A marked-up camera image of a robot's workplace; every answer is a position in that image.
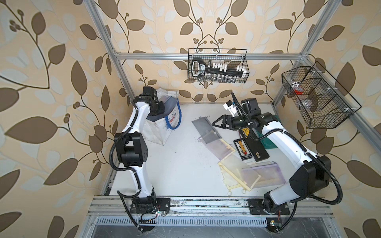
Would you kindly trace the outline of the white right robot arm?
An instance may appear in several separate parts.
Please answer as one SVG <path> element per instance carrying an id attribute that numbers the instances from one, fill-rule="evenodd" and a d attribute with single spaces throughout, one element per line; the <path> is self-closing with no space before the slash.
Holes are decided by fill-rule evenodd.
<path id="1" fill-rule="evenodd" d="M 269 138 L 290 160 L 296 171 L 284 185 L 264 195 L 264 211 L 273 214 L 288 202 L 297 203 L 312 198 L 328 205 L 337 205 L 343 199 L 342 187 L 331 172 L 331 161 L 307 149 L 296 137 L 289 133 L 271 113 L 262 113 L 255 98 L 238 102 L 235 95 L 223 105 L 228 115 L 218 118 L 221 129 L 238 131 L 248 128 L 249 138 L 260 141 Z M 315 195 L 333 182 L 337 197 L 326 200 Z"/>

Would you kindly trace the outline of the white canvas tote bag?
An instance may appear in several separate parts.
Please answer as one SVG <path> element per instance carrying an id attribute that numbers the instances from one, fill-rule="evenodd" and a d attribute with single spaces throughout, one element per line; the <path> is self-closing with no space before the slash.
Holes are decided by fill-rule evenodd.
<path id="1" fill-rule="evenodd" d="M 157 93 L 158 93 L 158 98 L 164 95 L 170 95 L 170 96 L 178 98 L 178 92 L 176 91 L 168 91 L 168 90 L 159 88 L 157 90 Z M 143 128 L 143 133 L 142 133 L 144 139 L 159 145 L 165 145 L 171 132 L 177 129 L 181 124 L 182 112 L 181 112 L 180 105 L 178 107 L 179 108 L 177 110 L 175 109 L 170 114 L 171 116 L 175 115 L 172 118 L 172 122 L 169 122 L 167 118 L 161 119 L 156 122 L 151 122 L 148 119 L 146 119 L 145 125 Z"/>

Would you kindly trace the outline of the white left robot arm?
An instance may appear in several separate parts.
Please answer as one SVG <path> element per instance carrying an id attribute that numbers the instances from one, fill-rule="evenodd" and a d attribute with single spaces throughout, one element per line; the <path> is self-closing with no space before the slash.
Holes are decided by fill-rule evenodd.
<path id="1" fill-rule="evenodd" d="M 149 181 L 145 162 L 148 159 L 148 147 L 142 135 L 145 120 L 165 111 L 164 103 L 159 101 L 157 91 L 145 86 L 142 93 L 131 101 L 134 107 L 132 117 L 122 133 L 114 135 L 114 143 L 109 154 L 109 163 L 115 171 L 131 171 L 136 180 L 137 193 L 125 195 L 130 198 L 137 213 L 152 212 L 158 208 L 156 194 Z"/>

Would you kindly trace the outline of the grey blue mesh pouch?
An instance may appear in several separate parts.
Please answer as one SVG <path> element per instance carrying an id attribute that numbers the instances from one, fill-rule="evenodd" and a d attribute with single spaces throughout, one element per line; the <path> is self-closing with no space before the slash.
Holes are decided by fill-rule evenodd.
<path id="1" fill-rule="evenodd" d="M 147 119 L 151 122 L 156 122 L 161 119 L 167 118 L 169 122 L 172 122 L 172 118 L 175 116 L 171 116 L 170 114 L 179 107 L 179 99 L 170 95 L 164 95 L 159 98 L 159 105 L 164 105 L 164 110 L 161 110 L 159 113 L 155 113 L 153 116 L 148 116 Z"/>

